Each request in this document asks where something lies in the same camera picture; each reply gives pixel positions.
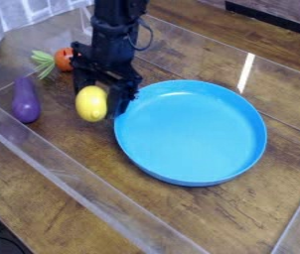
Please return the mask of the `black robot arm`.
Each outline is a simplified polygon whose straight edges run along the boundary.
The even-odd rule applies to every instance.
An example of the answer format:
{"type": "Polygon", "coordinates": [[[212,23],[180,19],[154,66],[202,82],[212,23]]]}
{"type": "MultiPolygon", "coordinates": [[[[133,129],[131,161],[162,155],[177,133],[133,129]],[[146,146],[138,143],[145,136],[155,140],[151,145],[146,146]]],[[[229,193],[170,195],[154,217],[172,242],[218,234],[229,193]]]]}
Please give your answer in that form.
{"type": "Polygon", "coordinates": [[[137,47],[139,26],[151,30],[141,19],[147,3],[149,0],[95,0],[91,44],[71,44],[75,93],[98,81],[107,84],[109,118],[125,113],[142,82],[131,62],[134,53],[150,47],[150,44],[137,47]]]}

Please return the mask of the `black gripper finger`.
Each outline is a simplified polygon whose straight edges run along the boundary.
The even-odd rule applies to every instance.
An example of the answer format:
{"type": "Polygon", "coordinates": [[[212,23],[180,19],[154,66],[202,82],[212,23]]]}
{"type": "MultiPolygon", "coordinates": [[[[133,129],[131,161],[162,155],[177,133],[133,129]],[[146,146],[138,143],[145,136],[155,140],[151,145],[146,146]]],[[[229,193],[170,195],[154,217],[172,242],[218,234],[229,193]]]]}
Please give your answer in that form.
{"type": "Polygon", "coordinates": [[[91,68],[76,67],[74,69],[74,88],[75,93],[79,93],[83,88],[95,85],[95,75],[91,68]]]}
{"type": "Polygon", "coordinates": [[[107,94],[107,117],[114,119],[125,113],[130,101],[135,98],[138,83],[119,80],[109,89],[107,94]]]}

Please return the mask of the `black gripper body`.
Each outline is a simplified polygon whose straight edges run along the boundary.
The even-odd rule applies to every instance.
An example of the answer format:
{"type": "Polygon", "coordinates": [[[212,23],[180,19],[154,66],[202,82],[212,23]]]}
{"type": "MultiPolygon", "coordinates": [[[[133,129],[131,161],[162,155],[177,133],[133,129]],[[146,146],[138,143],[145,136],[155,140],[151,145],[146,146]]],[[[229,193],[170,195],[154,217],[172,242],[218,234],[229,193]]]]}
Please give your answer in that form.
{"type": "Polygon", "coordinates": [[[91,68],[95,81],[117,82],[107,72],[121,76],[122,80],[139,84],[142,77],[133,68],[135,43],[138,38],[138,22],[111,26],[102,19],[90,19],[93,26],[91,45],[72,42],[74,57],[71,65],[91,68]]]}

